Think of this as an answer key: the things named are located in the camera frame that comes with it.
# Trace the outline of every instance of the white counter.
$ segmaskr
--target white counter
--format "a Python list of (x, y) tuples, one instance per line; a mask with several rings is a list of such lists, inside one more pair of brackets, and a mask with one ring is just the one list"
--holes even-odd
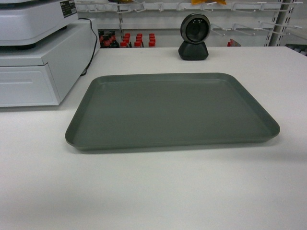
[[(1, 230), (304, 230), (307, 58), (286, 47), (101, 49), (60, 106), (0, 108)], [(223, 72), (271, 114), (260, 144), (81, 152), (65, 131), (100, 76)]]

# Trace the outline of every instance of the black cable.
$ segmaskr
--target black cable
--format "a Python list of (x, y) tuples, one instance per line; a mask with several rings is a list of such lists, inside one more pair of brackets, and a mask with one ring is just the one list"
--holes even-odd
[(92, 63), (92, 60), (93, 60), (93, 58), (94, 58), (95, 50), (96, 50), (96, 46), (97, 46), (97, 41), (98, 41), (98, 37), (97, 37), (96, 33), (95, 33), (94, 30), (93, 30), (93, 25), (92, 25), (92, 20), (91, 20), (91, 19), (88, 19), (88, 18), (79, 18), (79, 19), (89, 20), (89, 21), (90, 21), (91, 30), (92, 30), (93, 34), (95, 35), (95, 37), (96, 37), (95, 46), (94, 46), (94, 50), (93, 50), (93, 54), (92, 54), (91, 60), (90, 60), (90, 62), (88, 63), (88, 65), (86, 66), (85, 70), (84, 70), (84, 71), (82, 72), (82, 74), (80, 75), (80, 76), (84, 76), (84, 75), (87, 73), (87, 69), (90, 67), (90, 65), (91, 65), (91, 63)]

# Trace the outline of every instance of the tray rim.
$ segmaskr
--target tray rim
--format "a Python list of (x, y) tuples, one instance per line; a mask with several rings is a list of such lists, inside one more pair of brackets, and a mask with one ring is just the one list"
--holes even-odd
[[(128, 75), (105, 75), (101, 77), (97, 77), (93, 79), (86, 90), (86, 93), (84, 94), (66, 132), (65, 132), (65, 139), (68, 144), (74, 146), (75, 148), (79, 150), (111, 150), (111, 149), (138, 149), (138, 148), (155, 148), (155, 146), (135, 146), (135, 147), (125, 147), (125, 145), (122, 145), (120, 148), (116, 148), (116, 146), (119, 145), (92, 145), (91, 147), (75, 144), (73, 142), (74, 136), (71, 138), (70, 133), (73, 132), (72, 130), (77, 129), (78, 125), (76, 120), (79, 120), (80, 117), (82, 117), (85, 113), (86, 108), (84, 108), (84, 105), (87, 104), (91, 98), (92, 94), (94, 92), (94, 88), (101, 84), (110, 84), (110, 83), (125, 83), (125, 82), (151, 82), (151, 81), (203, 81), (204, 78), (207, 80), (210, 80), (210, 76), (214, 77), (211, 80), (217, 80), (217, 81), (226, 81), (231, 83), (231, 85), (236, 85), (237, 88), (235, 89), (237, 93), (242, 96), (243, 94), (247, 95), (248, 97), (242, 97), (242, 99), (245, 100), (245, 102), (249, 105), (249, 107), (257, 113), (259, 113), (259, 110), (262, 112), (262, 116), (259, 118), (261, 121), (264, 122), (265, 126), (269, 128), (270, 131), (274, 129), (274, 132), (271, 132), (272, 134), (267, 137), (253, 138), (253, 141), (243, 141), (241, 138), (233, 138), (231, 141), (225, 141), (225, 140), (212, 140), (207, 141), (206, 144), (202, 145), (209, 145), (209, 144), (229, 144), (229, 143), (256, 143), (256, 142), (266, 142), (275, 136), (277, 136), (280, 133), (280, 126), (275, 121), (275, 119), (262, 107), (262, 105), (245, 89), (245, 87), (232, 75), (221, 73), (221, 72), (202, 72), (202, 73), (148, 73), (148, 74), (128, 74)], [(158, 147), (167, 147), (167, 146), (188, 146), (188, 145), (199, 145), (197, 143), (193, 143), (193, 141), (178, 141), (174, 142), (172, 141), (171, 144), (166, 144), (167, 142), (161, 142), (161, 145)]]

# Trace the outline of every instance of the plastic tray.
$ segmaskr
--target plastic tray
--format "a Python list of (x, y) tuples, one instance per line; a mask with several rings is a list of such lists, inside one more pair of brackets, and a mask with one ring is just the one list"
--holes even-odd
[(279, 132), (228, 74), (143, 74), (93, 80), (65, 138), (81, 150), (107, 150), (264, 142)]

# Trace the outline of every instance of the label sticker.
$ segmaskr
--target label sticker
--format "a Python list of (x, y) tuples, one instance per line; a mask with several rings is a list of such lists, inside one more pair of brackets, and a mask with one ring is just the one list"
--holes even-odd
[(62, 8), (64, 18), (77, 13), (74, 0), (61, 1), (60, 5)]

